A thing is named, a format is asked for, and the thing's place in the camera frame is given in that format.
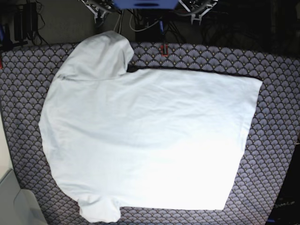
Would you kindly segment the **white T-shirt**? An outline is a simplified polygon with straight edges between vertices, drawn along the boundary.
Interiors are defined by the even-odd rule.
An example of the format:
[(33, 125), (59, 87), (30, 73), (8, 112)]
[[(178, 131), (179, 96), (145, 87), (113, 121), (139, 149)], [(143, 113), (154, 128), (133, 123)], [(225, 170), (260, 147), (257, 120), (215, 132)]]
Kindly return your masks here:
[(82, 41), (54, 76), (39, 121), (52, 177), (91, 223), (122, 207), (222, 210), (262, 81), (191, 70), (128, 72), (129, 41)]

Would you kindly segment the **red table clamp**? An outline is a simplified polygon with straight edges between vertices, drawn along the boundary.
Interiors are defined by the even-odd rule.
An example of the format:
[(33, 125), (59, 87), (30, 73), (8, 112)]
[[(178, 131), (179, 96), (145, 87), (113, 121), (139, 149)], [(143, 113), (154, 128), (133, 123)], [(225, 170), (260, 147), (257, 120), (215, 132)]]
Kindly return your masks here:
[(161, 46), (161, 55), (164, 57), (168, 56), (168, 45), (162, 45)]

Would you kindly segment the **black box under table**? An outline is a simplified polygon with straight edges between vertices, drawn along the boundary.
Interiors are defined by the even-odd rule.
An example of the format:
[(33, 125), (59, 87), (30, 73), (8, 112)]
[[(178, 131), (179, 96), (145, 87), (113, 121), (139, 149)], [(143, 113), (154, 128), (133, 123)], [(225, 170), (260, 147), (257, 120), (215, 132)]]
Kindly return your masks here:
[(161, 42), (162, 34), (159, 27), (159, 24), (139, 32), (135, 32), (135, 41), (136, 42)]

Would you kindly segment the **patterned blue table cloth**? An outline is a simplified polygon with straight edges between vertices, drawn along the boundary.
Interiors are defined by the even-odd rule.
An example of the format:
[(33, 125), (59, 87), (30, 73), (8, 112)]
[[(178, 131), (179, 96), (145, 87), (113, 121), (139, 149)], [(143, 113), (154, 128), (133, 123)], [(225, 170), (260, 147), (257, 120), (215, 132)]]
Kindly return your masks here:
[[(240, 49), (133, 43), (134, 68), (184, 68), (262, 80), (244, 156), (221, 211), (123, 208), (120, 225), (263, 225), (284, 183), (300, 132), (300, 62)], [(75, 44), (24, 47), (1, 55), (0, 111), (14, 171), (50, 225), (85, 225), (56, 185), (42, 150), (39, 117), (50, 83)]]

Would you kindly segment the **black stand left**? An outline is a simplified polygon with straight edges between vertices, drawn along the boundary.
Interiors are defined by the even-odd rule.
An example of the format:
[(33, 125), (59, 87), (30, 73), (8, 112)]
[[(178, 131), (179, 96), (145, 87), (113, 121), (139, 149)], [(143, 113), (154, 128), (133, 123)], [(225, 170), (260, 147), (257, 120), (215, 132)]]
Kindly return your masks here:
[(36, 45), (38, 36), (37, 3), (27, 0), (24, 4), (13, 6), (14, 39), (25, 44), (27, 41)]

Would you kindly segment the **grey plastic bin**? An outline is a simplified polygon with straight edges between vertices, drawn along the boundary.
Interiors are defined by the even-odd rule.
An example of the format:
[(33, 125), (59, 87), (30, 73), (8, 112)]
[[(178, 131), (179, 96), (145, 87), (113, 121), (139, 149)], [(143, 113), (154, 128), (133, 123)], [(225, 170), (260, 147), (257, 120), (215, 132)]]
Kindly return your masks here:
[(0, 169), (0, 223), (2, 225), (46, 225), (33, 192), (20, 188), (12, 169)]

